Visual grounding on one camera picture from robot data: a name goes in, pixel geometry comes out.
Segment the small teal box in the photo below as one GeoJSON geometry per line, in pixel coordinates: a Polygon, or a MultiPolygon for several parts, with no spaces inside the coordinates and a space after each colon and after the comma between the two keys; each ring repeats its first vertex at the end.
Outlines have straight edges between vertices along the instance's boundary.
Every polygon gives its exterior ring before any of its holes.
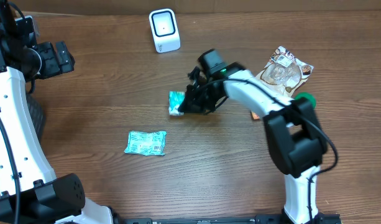
{"type": "Polygon", "coordinates": [[[170,116],[182,116],[184,112],[180,112],[178,109],[185,99],[184,91],[170,91],[168,94],[168,113],[170,116]]]}

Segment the small orange box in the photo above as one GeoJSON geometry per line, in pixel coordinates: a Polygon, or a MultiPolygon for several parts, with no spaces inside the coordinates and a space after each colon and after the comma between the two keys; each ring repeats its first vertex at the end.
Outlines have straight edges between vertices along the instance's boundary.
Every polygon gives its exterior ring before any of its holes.
{"type": "Polygon", "coordinates": [[[251,112],[250,114],[251,114],[251,117],[253,120],[259,120],[260,119],[260,117],[256,113],[251,112]]]}

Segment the teal snack packet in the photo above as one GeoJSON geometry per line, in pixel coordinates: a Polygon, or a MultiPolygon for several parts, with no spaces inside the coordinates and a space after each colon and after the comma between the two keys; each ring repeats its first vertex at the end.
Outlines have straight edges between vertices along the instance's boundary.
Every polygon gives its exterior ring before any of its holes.
{"type": "Polygon", "coordinates": [[[139,154],[143,156],[164,156],[166,131],[145,133],[130,131],[128,143],[124,152],[126,154],[139,154]]]}

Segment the beige snack pouch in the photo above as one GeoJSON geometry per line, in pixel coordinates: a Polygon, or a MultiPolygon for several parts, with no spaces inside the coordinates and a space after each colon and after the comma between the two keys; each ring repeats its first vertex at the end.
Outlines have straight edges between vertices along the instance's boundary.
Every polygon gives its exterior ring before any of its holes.
{"type": "Polygon", "coordinates": [[[314,66],[296,58],[285,47],[279,46],[270,56],[264,69],[256,75],[271,90],[292,97],[307,82],[314,66]]]}

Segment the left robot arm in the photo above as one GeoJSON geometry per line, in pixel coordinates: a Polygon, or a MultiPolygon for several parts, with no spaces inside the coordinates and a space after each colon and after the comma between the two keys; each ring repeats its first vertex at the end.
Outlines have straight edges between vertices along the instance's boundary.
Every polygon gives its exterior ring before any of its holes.
{"type": "Polygon", "coordinates": [[[26,83],[72,72],[64,42],[38,43],[34,20],[0,1],[0,222],[119,223],[85,195],[75,174],[57,177],[40,146],[45,115],[26,83]]]}

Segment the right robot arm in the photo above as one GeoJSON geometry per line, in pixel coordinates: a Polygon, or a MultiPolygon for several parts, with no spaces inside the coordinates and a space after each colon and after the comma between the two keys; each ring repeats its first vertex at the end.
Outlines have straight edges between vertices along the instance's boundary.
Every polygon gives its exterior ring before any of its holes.
{"type": "Polygon", "coordinates": [[[192,83],[178,111],[208,114],[232,99],[258,114],[270,157],[285,176],[282,221],[320,223],[316,176],[327,144],[311,102],[274,92],[241,64],[228,65],[214,49],[203,53],[198,63],[188,75],[192,83]]]}

